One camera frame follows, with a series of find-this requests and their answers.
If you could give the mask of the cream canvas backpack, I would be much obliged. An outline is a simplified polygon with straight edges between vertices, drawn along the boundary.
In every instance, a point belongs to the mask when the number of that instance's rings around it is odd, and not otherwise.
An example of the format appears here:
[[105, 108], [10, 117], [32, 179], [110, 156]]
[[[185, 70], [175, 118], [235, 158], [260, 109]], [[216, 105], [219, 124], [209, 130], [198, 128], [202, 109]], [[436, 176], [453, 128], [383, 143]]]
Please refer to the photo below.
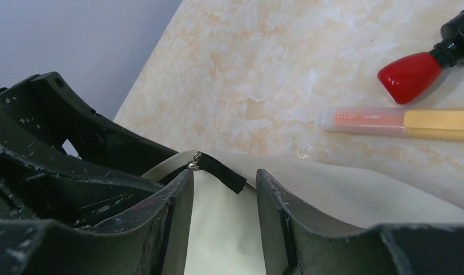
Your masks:
[[182, 152], [144, 177], [194, 172], [185, 274], [267, 274], [256, 174], [270, 173], [322, 213], [360, 227], [391, 223], [464, 224], [464, 210], [404, 182], [358, 168], [218, 151]]

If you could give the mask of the red black stamp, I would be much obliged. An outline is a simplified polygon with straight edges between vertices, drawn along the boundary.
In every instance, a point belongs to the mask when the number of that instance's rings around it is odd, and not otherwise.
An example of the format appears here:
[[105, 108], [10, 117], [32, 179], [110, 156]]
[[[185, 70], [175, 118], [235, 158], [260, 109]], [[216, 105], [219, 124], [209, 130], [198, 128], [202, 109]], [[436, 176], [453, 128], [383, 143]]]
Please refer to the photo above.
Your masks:
[[378, 71], [378, 80], [396, 103], [412, 102], [443, 70], [464, 62], [464, 9], [443, 24], [440, 32], [441, 41], [430, 51], [405, 56]]

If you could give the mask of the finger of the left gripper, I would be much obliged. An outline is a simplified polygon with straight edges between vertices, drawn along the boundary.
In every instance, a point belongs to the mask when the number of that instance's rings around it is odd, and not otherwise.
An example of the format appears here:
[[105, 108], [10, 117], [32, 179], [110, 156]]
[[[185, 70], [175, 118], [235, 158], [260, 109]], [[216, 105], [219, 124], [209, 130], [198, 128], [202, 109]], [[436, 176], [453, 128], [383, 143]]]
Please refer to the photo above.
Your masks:
[[68, 140], [90, 163], [141, 176], [177, 151], [102, 116], [57, 72], [32, 75], [0, 88], [0, 108], [23, 131], [63, 152]]
[[0, 193], [22, 218], [93, 226], [162, 188], [160, 183], [65, 155], [0, 109]]

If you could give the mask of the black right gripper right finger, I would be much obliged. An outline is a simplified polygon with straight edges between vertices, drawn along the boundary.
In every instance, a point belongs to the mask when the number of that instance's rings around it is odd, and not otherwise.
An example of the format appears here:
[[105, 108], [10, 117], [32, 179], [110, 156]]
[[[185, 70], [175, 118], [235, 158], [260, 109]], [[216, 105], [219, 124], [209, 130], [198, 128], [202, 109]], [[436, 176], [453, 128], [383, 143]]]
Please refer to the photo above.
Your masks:
[[464, 274], [464, 224], [339, 221], [256, 174], [267, 274]]

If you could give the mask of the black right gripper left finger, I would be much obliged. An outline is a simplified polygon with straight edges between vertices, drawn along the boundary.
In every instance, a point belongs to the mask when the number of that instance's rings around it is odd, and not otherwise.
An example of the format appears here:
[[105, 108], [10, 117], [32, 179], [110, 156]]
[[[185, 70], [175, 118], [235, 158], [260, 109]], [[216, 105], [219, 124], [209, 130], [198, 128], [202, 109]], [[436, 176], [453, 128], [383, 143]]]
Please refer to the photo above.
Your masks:
[[93, 227], [0, 220], [0, 274], [183, 274], [194, 175]]

